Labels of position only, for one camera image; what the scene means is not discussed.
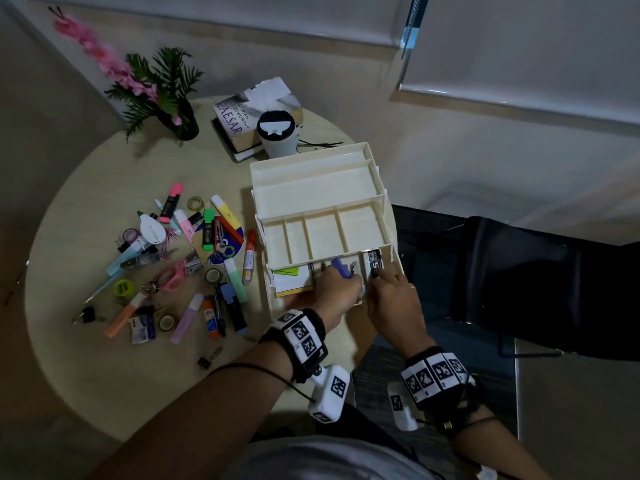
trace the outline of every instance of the gray shirt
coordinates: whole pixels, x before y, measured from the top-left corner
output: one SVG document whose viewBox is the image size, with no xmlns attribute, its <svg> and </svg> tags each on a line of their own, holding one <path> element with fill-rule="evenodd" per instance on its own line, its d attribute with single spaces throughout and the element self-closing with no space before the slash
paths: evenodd
<svg viewBox="0 0 640 480">
<path fill-rule="evenodd" d="M 223 478 L 435 480 L 422 465 L 389 448 L 330 436 L 300 436 L 249 444 Z"/>
</svg>

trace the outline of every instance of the hand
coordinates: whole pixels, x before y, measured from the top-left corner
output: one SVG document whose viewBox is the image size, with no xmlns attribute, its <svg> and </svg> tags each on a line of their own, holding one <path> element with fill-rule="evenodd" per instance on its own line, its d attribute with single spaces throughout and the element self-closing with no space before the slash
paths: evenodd
<svg viewBox="0 0 640 480">
<path fill-rule="evenodd" d="M 354 306 L 361 289 L 359 274 L 343 278 L 333 266 L 324 270 L 316 284 L 316 302 L 309 308 L 320 315 L 327 333 L 337 327 L 342 316 Z"/>
<path fill-rule="evenodd" d="M 388 269 L 378 269 L 378 274 L 379 278 L 369 281 L 367 307 L 380 335 L 405 360 L 436 345 L 427 334 L 415 287 L 404 274 L 396 277 Z"/>
</svg>

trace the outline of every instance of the black vase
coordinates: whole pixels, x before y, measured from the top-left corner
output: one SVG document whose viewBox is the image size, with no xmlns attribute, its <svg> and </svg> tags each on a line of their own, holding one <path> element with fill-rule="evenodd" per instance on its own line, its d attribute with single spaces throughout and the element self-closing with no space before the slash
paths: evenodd
<svg viewBox="0 0 640 480">
<path fill-rule="evenodd" d="M 173 124 L 172 116 L 167 112 L 158 111 L 156 116 L 164 126 L 173 132 L 176 138 L 183 141 L 192 140 L 200 133 L 198 122 L 193 114 L 193 108 L 187 99 L 178 99 L 178 116 L 182 119 L 180 126 Z"/>
</svg>

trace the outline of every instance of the chair backrest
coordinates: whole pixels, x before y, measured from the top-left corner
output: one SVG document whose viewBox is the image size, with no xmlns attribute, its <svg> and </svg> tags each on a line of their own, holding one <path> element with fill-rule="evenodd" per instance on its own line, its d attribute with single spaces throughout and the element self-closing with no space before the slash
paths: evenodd
<svg viewBox="0 0 640 480">
<path fill-rule="evenodd" d="M 640 360 L 640 347 L 620 337 L 630 332 L 631 323 L 612 316 L 628 315 L 637 301 L 630 292 L 640 278 L 630 285 L 621 272 L 638 262 L 637 256 L 633 246 L 469 217 L 458 251 L 451 317 L 565 352 Z"/>
</svg>

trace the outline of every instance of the round table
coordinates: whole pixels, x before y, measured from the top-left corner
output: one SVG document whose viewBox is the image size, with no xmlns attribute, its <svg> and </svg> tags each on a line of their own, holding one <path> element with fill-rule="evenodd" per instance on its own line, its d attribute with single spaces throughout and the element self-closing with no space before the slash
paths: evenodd
<svg viewBox="0 0 640 480">
<path fill-rule="evenodd" d="M 49 206 L 31 249 L 26 275 L 25 308 L 31 344 L 51 386 L 80 417 L 119 440 L 130 437 L 148 419 L 189 387 L 206 376 L 197 361 L 219 345 L 223 352 L 211 369 L 251 348 L 250 342 L 233 332 L 227 337 L 208 338 L 203 314 L 199 313 L 180 344 L 169 342 L 171 332 L 157 330 L 157 338 L 132 345 L 128 325 L 113 339 L 103 330 L 122 309 L 111 288 L 93 300 L 96 315 L 106 322 L 72 325 L 84 300 L 108 275 L 106 267 L 118 252 L 116 239 L 130 227 L 138 227 L 136 211 L 159 214 L 154 199 L 164 203 L 174 182 L 184 186 L 178 208 L 199 195 L 204 201 L 219 194 L 242 223 L 245 231 L 255 228 L 249 165 L 253 158 L 236 162 L 212 128 L 213 103 L 224 97 L 192 101 L 200 134 L 180 142 L 155 120 L 130 138 L 119 132 L 98 146 L 71 174 Z M 327 120 L 304 110 L 301 138 L 313 143 L 353 140 Z M 302 151 L 313 151 L 305 148 Z M 385 211 L 385 221 L 396 242 L 393 212 Z M 178 239 L 172 258 L 182 258 L 191 250 L 184 237 Z M 261 246 L 257 244 L 257 255 Z M 242 269 L 244 249 L 236 256 Z M 264 291 L 260 259 L 256 259 L 254 279 L 247 287 L 249 303 L 243 306 L 248 335 L 259 337 L 270 317 Z M 127 272 L 125 277 L 140 286 L 165 263 Z M 183 289 L 162 294 L 158 300 L 169 304 L 178 316 L 194 292 L 211 293 L 203 271 L 189 277 Z M 330 355 L 326 363 L 339 363 L 351 371 L 375 338 L 365 306 L 357 306 L 338 328 L 327 336 Z M 310 384 L 303 385 L 306 392 Z M 215 407 L 215 398 L 211 406 Z M 306 411 L 307 401 L 292 390 L 286 391 L 274 413 Z"/>
</svg>

